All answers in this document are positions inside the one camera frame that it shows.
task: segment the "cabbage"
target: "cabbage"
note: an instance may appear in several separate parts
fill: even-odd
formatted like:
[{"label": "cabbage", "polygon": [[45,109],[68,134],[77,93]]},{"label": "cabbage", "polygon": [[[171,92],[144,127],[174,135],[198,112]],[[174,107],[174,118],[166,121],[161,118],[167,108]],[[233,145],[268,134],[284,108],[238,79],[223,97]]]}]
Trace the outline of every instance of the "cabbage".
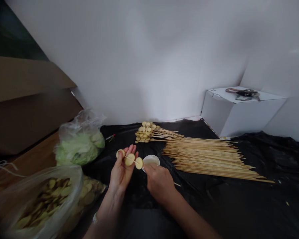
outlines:
[{"label": "cabbage", "polygon": [[101,132],[94,135],[79,133],[55,146],[57,165],[87,164],[101,153],[105,140]]}]

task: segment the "white wall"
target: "white wall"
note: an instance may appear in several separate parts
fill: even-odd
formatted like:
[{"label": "white wall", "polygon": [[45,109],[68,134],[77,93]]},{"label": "white wall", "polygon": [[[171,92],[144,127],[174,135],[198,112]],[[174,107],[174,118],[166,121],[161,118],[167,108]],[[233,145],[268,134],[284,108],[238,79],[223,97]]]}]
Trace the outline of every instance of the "white wall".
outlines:
[{"label": "white wall", "polygon": [[200,115],[206,89],[292,97],[267,125],[299,140],[299,0],[7,0],[107,124]]},{"label": "white wall", "polygon": [[262,20],[241,86],[290,97],[264,131],[299,140],[299,0],[272,1]]},{"label": "white wall", "polygon": [[206,89],[237,86],[263,1],[7,0],[107,124],[200,115]]}]

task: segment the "person's left hand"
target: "person's left hand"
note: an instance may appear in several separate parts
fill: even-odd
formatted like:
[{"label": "person's left hand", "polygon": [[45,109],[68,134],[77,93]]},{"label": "person's left hand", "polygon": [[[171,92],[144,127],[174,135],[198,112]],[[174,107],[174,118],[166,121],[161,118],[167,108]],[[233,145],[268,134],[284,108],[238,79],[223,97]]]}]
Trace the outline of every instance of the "person's left hand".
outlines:
[{"label": "person's left hand", "polygon": [[[126,156],[130,153],[135,154],[135,158],[139,156],[136,152],[136,145],[131,144],[129,148],[124,149]],[[125,191],[132,177],[135,163],[130,166],[125,165],[122,152],[119,152],[119,157],[111,171],[111,181],[109,188],[117,191]]]}]

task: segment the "bracelet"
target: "bracelet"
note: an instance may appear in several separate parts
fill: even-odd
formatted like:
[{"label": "bracelet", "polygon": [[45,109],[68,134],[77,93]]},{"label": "bracelet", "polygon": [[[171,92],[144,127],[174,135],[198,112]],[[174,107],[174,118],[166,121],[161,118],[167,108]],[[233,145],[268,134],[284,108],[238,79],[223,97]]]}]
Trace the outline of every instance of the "bracelet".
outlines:
[{"label": "bracelet", "polygon": [[93,219],[92,219],[92,222],[93,222],[94,225],[97,224],[96,214],[97,214],[97,212],[94,214]]}]

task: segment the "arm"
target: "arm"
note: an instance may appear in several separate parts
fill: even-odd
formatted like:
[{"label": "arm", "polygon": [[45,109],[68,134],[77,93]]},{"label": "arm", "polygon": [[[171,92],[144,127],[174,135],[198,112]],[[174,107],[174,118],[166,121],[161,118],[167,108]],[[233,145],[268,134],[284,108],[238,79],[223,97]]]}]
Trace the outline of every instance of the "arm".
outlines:
[{"label": "arm", "polygon": [[[126,155],[134,154],[136,145],[125,148]],[[111,180],[101,206],[97,212],[97,223],[91,223],[83,239],[114,238],[117,228],[117,220],[125,196],[125,190],[131,180],[134,164],[126,166],[123,154],[119,152],[119,157],[111,171]]]},{"label": "arm", "polygon": [[177,221],[189,238],[221,239],[176,190],[168,169],[155,164],[144,165],[144,169],[147,173],[149,192]]}]

